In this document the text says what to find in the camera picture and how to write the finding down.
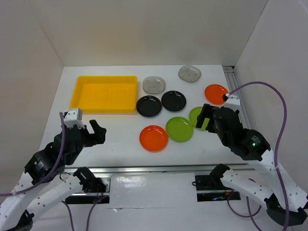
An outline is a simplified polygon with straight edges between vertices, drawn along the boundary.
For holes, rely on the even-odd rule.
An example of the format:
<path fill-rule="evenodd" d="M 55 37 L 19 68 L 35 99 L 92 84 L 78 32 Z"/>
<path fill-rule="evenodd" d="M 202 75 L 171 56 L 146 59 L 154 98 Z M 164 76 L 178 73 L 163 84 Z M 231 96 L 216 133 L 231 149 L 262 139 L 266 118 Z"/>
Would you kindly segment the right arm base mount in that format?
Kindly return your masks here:
<path fill-rule="evenodd" d="M 196 188 L 198 202 L 240 200 L 240 194 L 221 183 L 214 183 L 210 175 L 195 175 L 192 186 Z"/>

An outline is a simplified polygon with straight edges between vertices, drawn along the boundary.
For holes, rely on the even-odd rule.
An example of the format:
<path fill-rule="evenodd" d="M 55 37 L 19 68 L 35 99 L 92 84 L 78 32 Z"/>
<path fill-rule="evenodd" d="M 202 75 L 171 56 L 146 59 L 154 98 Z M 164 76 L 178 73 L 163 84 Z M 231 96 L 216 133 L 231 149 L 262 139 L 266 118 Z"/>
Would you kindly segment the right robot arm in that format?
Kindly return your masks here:
<path fill-rule="evenodd" d="M 308 218 L 308 194 L 289 176 L 274 159 L 267 140 L 256 130 L 244 128 L 239 110 L 204 104 L 197 116 L 196 127 L 201 128 L 209 119 L 212 131 L 232 153 L 241 157 L 264 179 L 267 187 L 236 174 L 230 167 L 219 164 L 210 172 L 212 187 L 232 188 L 252 198 L 265 208 L 268 216 L 281 226 L 302 225 Z"/>

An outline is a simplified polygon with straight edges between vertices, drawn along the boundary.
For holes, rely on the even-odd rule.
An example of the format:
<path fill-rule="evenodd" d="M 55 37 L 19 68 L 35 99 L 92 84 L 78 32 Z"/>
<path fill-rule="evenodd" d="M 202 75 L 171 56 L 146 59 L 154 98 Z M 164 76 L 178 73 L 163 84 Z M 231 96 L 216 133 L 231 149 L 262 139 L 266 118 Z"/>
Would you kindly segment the green plate front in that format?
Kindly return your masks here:
<path fill-rule="evenodd" d="M 176 142 L 186 142 L 193 135 L 191 122 L 181 116 L 175 116 L 166 123 L 167 135 Z"/>

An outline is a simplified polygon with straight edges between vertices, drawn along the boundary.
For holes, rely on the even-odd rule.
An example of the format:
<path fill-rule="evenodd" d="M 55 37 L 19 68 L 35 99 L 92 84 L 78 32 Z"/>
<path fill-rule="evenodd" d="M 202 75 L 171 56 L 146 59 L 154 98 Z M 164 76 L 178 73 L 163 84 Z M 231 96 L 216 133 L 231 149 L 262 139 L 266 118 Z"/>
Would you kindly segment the green plate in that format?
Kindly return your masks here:
<path fill-rule="evenodd" d="M 167 135 L 176 142 L 186 142 L 193 135 L 191 122 L 181 116 L 175 116 L 166 123 Z"/>
<path fill-rule="evenodd" d="M 195 107 L 193 108 L 190 113 L 189 113 L 189 121 L 191 122 L 192 126 L 198 130 L 202 130 L 202 131 L 205 131 L 206 130 L 206 127 L 208 125 L 208 122 L 209 122 L 209 118 L 205 118 L 204 122 L 203 122 L 203 125 L 201 128 L 197 128 L 196 127 L 196 123 L 197 123 L 197 117 L 200 115 L 202 111 L 202 107 L 201 106 L 198 106 L 198 107 Z"/>

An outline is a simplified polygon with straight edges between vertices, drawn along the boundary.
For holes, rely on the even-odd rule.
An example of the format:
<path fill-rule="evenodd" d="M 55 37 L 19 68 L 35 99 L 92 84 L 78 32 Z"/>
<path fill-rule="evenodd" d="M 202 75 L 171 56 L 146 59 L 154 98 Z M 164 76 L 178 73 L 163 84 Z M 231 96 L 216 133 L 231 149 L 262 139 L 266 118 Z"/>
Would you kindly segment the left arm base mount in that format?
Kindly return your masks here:
<path fill-rule="evenodd" d="M 110 185 L 110 177 L 101 177 L 91 188 L 74 193 L 64 201 L 68 205 L 108 204 L 110 202 Z"/>

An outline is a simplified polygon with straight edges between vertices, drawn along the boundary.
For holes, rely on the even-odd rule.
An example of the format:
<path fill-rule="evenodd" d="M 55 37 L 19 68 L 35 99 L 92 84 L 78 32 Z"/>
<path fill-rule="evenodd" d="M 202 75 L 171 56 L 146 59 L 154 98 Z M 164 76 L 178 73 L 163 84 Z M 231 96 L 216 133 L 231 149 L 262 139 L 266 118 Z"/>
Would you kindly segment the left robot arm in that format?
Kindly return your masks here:
<path fill-rule="evenodd" d="M 106 129 L 90 120 L 93 133 L 86 127 L 62 124 L 62 131 L 43 150 L 35 153 L 25 166 L 22 176 L 12 192 L 0 205 L 0 229 L 2 231 L 28 231 L 40 215 L 67 197 L 78 193 L 103 195 L 106 186 L 87 167 L 78 168 L 62 184 L 44 195 L 39 192 L 54 178 L 72 165 L 83 148 L 104 144 Z"/>

